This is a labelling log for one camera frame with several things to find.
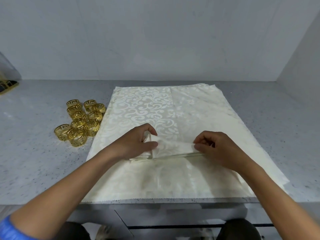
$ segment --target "person's leg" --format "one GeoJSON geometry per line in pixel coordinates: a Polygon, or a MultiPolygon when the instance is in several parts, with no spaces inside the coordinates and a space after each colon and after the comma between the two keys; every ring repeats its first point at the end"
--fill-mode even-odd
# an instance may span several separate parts
{"type": "Polygon", "coordinates": [[[79,223],[65,222],[53,240],[90,240],[90,234],[79,223]]]}
{"type": "Polygon", "coordinates": [[[245,219],[227,221],[221,228],[217,240],[261,240],[258,230],[245,219]]]}

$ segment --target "forearm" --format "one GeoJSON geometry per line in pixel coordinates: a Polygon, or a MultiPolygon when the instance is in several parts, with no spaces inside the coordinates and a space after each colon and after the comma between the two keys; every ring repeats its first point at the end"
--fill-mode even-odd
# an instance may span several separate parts
{"type": "Polygon", "coordinates": [[[23,233],[37,239],[51,239],[62,224],[114,164],[112,155],[97,154],[71,174],[15,211],[10,220],[23,233]]]}
{"type": "Polygon", "coordinates": [[[241,176],[254,191],[283,239],[320,239],[316,222],[257,164],[241,176]]]}

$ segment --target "person's left hand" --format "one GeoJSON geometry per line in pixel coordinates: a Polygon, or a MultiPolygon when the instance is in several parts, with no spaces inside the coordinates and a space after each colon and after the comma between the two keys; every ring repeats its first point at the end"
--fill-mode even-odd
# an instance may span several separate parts
{"type": "Polygon", "coordinates": [[[121,160],[134,158],[143,152],[151,151],[158,146],[158,142],[143,142],[146,131],[149,131],[152,135],[158,135],[150,124],[143,124],[129,130],[122,137],[102,149],[99,154],[106,154],[106,156],[112,155],[115,159],[121,160]]]}

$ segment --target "hand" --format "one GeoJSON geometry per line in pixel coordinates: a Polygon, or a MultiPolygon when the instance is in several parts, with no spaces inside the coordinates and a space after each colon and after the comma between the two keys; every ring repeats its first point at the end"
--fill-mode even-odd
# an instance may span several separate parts
{"type": "Polygon", "coordinates": [[[143,142],[145,139],[144,133],[146,131],[149,131],[152,135],[158,135],[150,124],[143,124],[129,130],[99,153],[112,155],[115,159],[121,160],[134,158],[141,155],[143,152],[151,151],[158,146],[158,142],[143,142]]]}
{"type": "Polygon", "coordinates": [[[225,133],[205,130],[193,143],[195,143],[194,148],[207,158],[237,173],[245,172],[248,166],[256,164],[225,133]]]}

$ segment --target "cream fabric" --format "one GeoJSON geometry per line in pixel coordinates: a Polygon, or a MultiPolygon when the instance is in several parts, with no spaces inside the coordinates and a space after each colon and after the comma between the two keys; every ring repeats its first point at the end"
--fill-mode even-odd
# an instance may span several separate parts
{"type": "Polygon", "coordinates": [[[87,160],[135,126],[150,123],[159,146],[132,161],[120,161],[83,202],[131,198],[250,197],[235,172],[213,164],[193,148],[203,130],[222,131],[283,188],[288,179],[256,141],[214,85],[126,87],[113,92],[87,160]]]}

